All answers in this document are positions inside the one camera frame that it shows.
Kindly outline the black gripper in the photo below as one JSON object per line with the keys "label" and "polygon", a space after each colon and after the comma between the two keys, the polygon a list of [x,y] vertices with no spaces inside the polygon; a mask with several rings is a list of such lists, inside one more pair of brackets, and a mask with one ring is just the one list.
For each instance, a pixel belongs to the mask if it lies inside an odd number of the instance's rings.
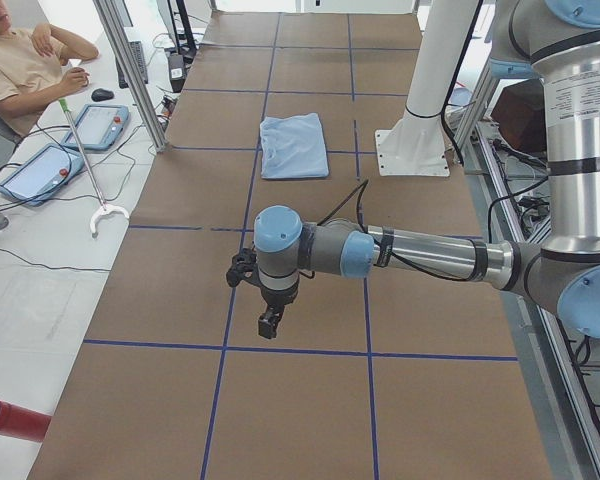
{"label": "black gripper", "polygon": [[294,284],[284,290],[275,290],[263,286],[261,296],[267,309],[258,318],[258,335],[265,339],[277,337],[278,326],[283,318],[284,309],[292,304],[298,294],[298,285]]}

